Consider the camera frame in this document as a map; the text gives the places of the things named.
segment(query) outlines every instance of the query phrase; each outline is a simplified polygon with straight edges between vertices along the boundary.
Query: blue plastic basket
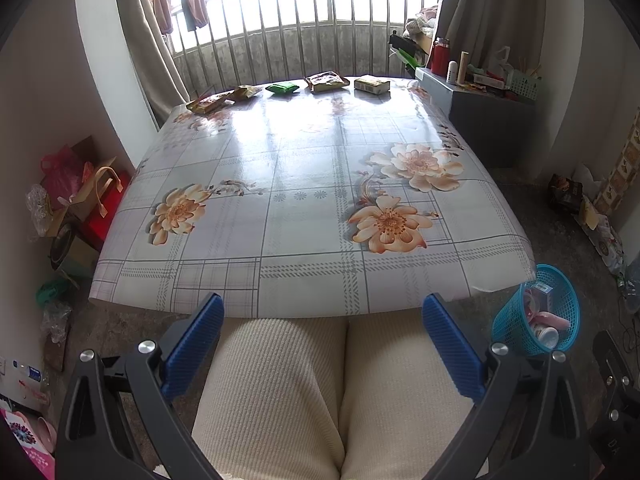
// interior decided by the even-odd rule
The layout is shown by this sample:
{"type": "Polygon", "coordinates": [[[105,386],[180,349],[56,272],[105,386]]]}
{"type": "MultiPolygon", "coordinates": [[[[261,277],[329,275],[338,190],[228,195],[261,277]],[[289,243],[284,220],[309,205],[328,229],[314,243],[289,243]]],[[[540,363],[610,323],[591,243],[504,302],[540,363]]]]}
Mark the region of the blue plastic basket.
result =
{"type": "MultiPolygon", "coordinates": [[[[558,346],[553,350],[567,351],[574,344],[580,330],[580,305],[578,297],[566,276],[555,267],[538,265],[536,267],[536,281],[546,283],[554,288],[553,314],[564,317],[571,322],[569,330],[560,332],[558,346]]],[[[511,297],[494,319],[491,329],[493,341],[505,343],[520,354],[536,355],[551,352],[552,349],[544,346],[533,333],[524,315],[522,297],[524,289],[535,282],[526,282],[520,285],[517,292],[511,297]]]]}

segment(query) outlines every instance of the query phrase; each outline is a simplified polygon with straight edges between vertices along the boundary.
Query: red thermos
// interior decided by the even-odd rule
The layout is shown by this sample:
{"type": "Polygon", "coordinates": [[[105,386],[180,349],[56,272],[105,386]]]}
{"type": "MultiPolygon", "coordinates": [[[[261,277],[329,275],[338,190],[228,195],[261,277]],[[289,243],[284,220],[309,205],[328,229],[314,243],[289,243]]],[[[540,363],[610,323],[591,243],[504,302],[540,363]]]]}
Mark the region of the red thermos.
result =
{"type": "Polygon", "coordinates": [[[447,76],[449,69],[449,40],[437,38],[433,45],[433,61],[431,61],[431,72],[440,77],[447,76]]]}

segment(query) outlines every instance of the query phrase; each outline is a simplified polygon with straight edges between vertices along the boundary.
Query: plaid pattern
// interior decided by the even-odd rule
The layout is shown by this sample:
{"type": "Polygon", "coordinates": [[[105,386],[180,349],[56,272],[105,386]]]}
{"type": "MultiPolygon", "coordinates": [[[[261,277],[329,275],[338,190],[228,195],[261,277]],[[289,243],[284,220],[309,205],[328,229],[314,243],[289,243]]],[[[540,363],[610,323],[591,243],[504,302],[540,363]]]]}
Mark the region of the plaid pattern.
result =
{"type": "Polygon", "coordinates": [[[210,293],[232,317],[343,316],[419,306],[529,280],[529,241],[485,168],[439,110],[405,80],[391,94],[353,88],[290,99],[258,94],[210,118],[177,107],[140,164],[100,256],[91,298],[190,313],[210,293]],[[372,152],[394,143],[453,146],[454,191],[405,179],[376,191],[429,214],[427,248],[375,254],[351,238],[372,152]],[[214,194],[188,235],[154,246],[156,206],[174,189],[241,182],[214,194]]]}

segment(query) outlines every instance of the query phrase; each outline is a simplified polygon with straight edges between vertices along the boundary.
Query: concrete floor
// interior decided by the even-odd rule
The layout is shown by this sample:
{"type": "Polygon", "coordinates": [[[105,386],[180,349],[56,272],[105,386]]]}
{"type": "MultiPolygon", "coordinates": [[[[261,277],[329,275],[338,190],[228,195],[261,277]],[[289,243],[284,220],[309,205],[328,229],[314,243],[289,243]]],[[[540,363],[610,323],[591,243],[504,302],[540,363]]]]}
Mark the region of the concrete floor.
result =
{"type": "MultiPolygon", "coordinates": [[[[578,339],[568,352],[574,369],[578,389],[587,424],[596,420],[604,385],[598,374],[598,367],[591,354],[591,342],[600,330],[609,330],[619,346],[622,346],[623,329],[618,322],[618,293],[613,277],[610,276],[587,237],[578,224],[568,215],[550,210],[545,203],[545,189],[526,184],[512,184],[514,180],[501,174],[494,174],[504,196],[532,243],[537,263],[556,266],[573,283],[581,309],[581,327],[578,339]]],[[[501,306],[511,297],[516,287],[481,297],[456,302],[453,309],[457,314],[476,325],[489,339],[491,323],[501,306]]],[[[72,372],[74,361],[85,348],[93,348],[102,356],[118,355],[130,351],[143,338],[155,338],[182,316],[149,310],[135,314],[108,312],[89,304],[87,290],[81,291],[81,299],[76,302],[72,314],[72,328],[68,336],[65,370],[63,374],[52,373],[50,392],[52,405],[50,420],[60,416],[66,383],[72,372]]],[[[622,312],[622,321],[630,326],[630,317],[622,312]]],[[[207,363],[200,367],[200,373],[193,381],[188,393],[177,399],[174,407],[187,428],[193,427],[200,393],[206,379],[207,363]]],[[[636,356],[626,354],[634,377],[638,377],[636,356]]],[[[131,398],[125,398],[127,415],[132,431],[140,443],[141,453],[148,466],[158,463],[131,398]]]]}

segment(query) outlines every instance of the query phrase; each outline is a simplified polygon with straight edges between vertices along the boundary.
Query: green plastic bag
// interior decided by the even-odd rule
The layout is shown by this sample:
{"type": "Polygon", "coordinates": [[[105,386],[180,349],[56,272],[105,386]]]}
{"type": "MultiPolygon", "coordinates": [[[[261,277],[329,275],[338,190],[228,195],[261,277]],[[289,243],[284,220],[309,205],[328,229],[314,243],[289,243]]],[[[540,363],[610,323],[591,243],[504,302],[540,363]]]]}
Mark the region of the green plastic bag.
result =
{"type": "Polygon", "coordinates": [[[273,92],[274,94],[290,94],[295,92],[298,88],[298,85],[294,83],[274,83],[272,85],[267,86],[267,90],[269,92],[273,92]]]}

